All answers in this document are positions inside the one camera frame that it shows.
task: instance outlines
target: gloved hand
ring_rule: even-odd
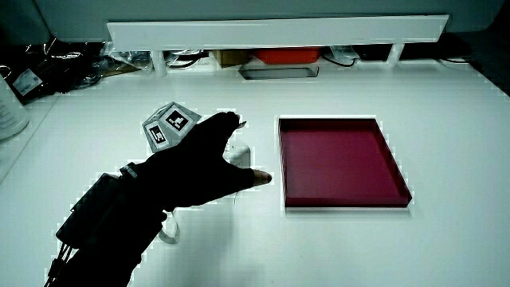
[[[166,211],[198,206],[253,186],[270,174],[227,163],[223,152],[239,126],[239,116],[220,112],[196,124],[181,142],[138,164],[138,180]]]

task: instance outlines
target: red container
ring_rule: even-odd
[[[255,57],[266,64],[311,64],[320,56],[319,48],[257,49]]]
[[[406,207],[375,119],[280,119],[286,207]]]

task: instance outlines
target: white container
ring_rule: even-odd
[[[19,133],[29,123],[29,113],[0,76],[0,140]]]

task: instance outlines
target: white tabletop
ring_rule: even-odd
[[[44,285],[69,208],[103,172],[150,155],[141,123],[170,101],[205,117],[235,109],[248,121],[236,137],[273,182],[240,192],[235,205],[178,208],[180,243],[156,238],[131,286],[510,281],[510,98],[468,65],[320,64],[317,78],[269,81],[232,69],[130,73],[54,98],[22,152],[2,146],[17,160],[0,185],[0,285]],[[376,115],[414,193],[409,210],[286,213],[279,115]]]

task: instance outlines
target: maroon tray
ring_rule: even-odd
[[[286,207],[407,207],[375,119],[280,119]]]

